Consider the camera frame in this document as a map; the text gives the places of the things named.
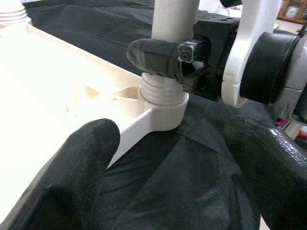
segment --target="white plastic part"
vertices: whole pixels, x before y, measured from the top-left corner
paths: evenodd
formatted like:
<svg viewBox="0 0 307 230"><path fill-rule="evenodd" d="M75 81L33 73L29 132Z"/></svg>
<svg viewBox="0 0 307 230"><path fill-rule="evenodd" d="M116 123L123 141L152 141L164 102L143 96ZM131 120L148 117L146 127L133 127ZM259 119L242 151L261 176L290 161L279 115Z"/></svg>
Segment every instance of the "white plastic part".
<svg viewBox="0 0 307 230"><path fill-rule="evenodd" d="M113 164L146 134L173 129L183 118L187 94L172 106L140 100L140 76L29 24L0 29L0 51L0 222L87 122L109 118L118 125Z"/></svg>
<svg viewBox="0 0 307 230"><path fill-rule="evenodd" d="M242 3L242 18L222 83L223 102L236 108L247 101L240 97L240 86L248 57L260 35L273 32L281 0L242 0Z"/></svg>
<svg viewBox="0 0 307 230"><path fill-rule="evenodd" d="M33 2L33 1L44 1L44 0L20 0L22 3Z"/></svg>
<svg viewBox="0 0 307 230"><path fill-rule="evenodd" d="M190 40L200 0L156 0L154 5L152 38L182 43ZM141 97L150 103L173 106L188 95L174 79L143 74Z"/></svg>
<svg viewBox="0 0 307 230"><path fill-rule="evenodd" d="M16 23L29 23L24 6L18 0L0 1L0 28Z"/></svg>

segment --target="black plastic sheet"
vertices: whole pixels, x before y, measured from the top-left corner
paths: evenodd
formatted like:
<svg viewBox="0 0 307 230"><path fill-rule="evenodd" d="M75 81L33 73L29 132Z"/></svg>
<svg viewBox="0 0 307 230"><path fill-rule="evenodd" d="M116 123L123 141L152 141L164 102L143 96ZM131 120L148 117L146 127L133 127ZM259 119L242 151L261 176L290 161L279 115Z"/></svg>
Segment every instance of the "black plastic sheet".
<svg viewBox="0 0 307 230"><path fill-rule="evenodd" d="M141 74L126 48L150 38L153 4L46 0L26 7L39 29ZM205 16L199 12L198 18ZM91 229L258 230L260 214L223 138L235 115L274 122L259 103L235 109L191 95L178 128L148 134L106 172Z"/></svg>

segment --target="white cylinder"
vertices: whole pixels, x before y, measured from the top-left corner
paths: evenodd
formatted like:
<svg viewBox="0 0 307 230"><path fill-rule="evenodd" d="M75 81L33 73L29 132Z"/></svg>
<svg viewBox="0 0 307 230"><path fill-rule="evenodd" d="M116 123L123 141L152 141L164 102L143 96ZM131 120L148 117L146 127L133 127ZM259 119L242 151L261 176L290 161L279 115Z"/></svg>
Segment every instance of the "white cylinder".
<svg viewBox="0 0 307 230"><path fill-rule="evenodd" d="M200 0L155 0L152 39L182 43L193 36ZM150 103L168 106L181 103L186 93L174 79L143 74L141 96Z"/></svg>

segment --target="black foam pad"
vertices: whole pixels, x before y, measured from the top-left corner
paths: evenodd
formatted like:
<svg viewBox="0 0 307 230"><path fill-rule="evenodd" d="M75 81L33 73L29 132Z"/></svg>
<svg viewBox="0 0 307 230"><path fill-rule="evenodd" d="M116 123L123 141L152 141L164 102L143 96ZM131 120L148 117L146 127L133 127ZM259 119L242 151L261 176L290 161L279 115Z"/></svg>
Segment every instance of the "black foam pad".
<svg viewBox="0 0 307 230"><path fill-rule="evenodd" d="M307 155L282 130L236 116L226 144L271 230L307 228Z"/></svg>
<svg viewBox="0 0 307 230"><path fill-rule="evenodd" d="M119 141L118 127L108 119L75 131L40 170L0 230L86 229Z"/></svg>

